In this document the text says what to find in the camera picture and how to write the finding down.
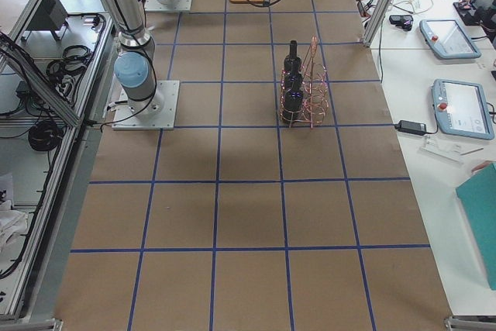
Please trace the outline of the dark wine bottle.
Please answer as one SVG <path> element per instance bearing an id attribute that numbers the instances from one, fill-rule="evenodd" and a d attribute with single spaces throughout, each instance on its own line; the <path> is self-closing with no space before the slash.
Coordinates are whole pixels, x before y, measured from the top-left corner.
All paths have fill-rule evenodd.
<path id="1" fill-rule="evenodd" d="M 287 73 L 284 75 L 283 79 L 283 89 L 285 91 L 299 91 L 302 84 L 302 75 L 297 73 Z"/>
<path id="2" fill-rule="evenodd" d="M 301 84 L 295 82 L 285 93 L 282 109 L 282 119 L 288 125 L 291 125 L 298 119 L 303 101 Z"/>
<path id="3" fill-rule="evenodd" d="M 289 53 L 284 59 L 284 73 L 299 73 L 301 70 L 301 58 L 298 56 L 298 42 L 291 40 L 289 44 Z"/>

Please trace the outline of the dark wine bottle front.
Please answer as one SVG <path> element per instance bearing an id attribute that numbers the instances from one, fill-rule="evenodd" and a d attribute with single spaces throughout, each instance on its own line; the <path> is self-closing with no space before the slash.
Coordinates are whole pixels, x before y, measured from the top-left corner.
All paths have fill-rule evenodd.
<path id="1" fill-rule="evenodd" d="M 285 93 L 282 109 L 282 119 L 288 125 L 291 125 L 298 119 L 303 101 L 301 84 L 295 82 Z"/>

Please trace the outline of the teach pendant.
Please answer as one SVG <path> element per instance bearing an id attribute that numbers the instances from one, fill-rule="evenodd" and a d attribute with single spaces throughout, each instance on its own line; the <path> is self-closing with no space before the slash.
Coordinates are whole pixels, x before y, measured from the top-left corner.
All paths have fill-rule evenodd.
<path id="1" fill-rule="evenodd" d="M 493 140 L 494 130 L 481 84 L 436 79 L 432 102 L 442 133 L 479 140 Z"/>
<path id="2" fill-rule="evenodd" d="M 477 59 L 479 48 L 455 19 L 423 19 L 419 29 L 432 52 L 442 60 Z"/>

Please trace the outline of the teach pendant near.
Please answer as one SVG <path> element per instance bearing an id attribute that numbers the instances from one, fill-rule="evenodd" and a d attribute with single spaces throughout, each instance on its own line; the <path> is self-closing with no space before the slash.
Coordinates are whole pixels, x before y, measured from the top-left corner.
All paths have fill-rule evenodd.
<path id="1" fill-rule="evenodd" d="M 494 130 L 481 84 L 436 79 L 432 102 L 442 133 L 479 140 L 493 140 Z"/>

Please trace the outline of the black webcam on table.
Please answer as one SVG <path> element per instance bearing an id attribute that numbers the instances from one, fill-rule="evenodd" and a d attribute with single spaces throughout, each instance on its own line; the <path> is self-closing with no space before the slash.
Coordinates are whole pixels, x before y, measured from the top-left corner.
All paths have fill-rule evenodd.
<path id="1" fill-rule="evenodd" d="M 411 15 L 390 15 L 389 23 L 404 31 L 411 31 L 413 27 L 413 17 Z"/>

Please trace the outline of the teach pendant far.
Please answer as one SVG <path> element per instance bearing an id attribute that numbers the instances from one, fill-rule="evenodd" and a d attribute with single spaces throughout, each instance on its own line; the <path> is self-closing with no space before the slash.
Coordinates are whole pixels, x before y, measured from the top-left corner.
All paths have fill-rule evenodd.
<path id="1" fill-rule="evenodd" d="M 479 48 L 455 19 L 423 19 L 419 29 L 432 52 L 442 60 L 477 59 Z"/>

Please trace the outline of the black power adapter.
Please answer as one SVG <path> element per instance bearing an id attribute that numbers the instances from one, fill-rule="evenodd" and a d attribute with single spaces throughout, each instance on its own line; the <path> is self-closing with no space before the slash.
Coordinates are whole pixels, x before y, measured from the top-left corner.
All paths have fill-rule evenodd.
<path id="1" fill-rule="evenodd" d="M 424 136 L 427 133 L 425 123 L 400 120 L 394 128 L 401 133 L 409 133 L 416 136 Z"/>

